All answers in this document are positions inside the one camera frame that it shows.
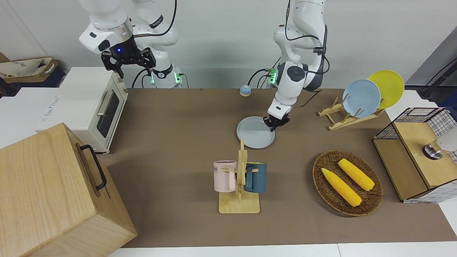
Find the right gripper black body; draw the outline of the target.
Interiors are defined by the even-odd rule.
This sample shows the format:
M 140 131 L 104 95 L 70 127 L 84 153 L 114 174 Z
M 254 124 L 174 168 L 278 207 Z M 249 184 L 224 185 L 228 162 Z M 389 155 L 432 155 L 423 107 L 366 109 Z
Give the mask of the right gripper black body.
M 139 49 L 133 37 L 103 51 L 101 60 L 107 70 L 121 70 L 122 65 L 139 65 L 148 69 L 156 66 L 151 49 Z

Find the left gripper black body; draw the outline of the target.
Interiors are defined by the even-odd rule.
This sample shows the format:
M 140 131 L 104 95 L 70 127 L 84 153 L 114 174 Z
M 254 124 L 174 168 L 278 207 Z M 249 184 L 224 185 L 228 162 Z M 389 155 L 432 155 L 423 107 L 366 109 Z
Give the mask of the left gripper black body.
M 272 128 L 274 126 L 278 126 L 278 125 L 284 125 L 284 124 L 287 124 L 289 121 L 290 121 L 290 117 L 288 114 L 285 114 L 282 118 L 276 118 L 274 117 L 273 115 L 268 115 L 265 117 L 265 119 L 270 119 L 271 122 L 272 122 Z

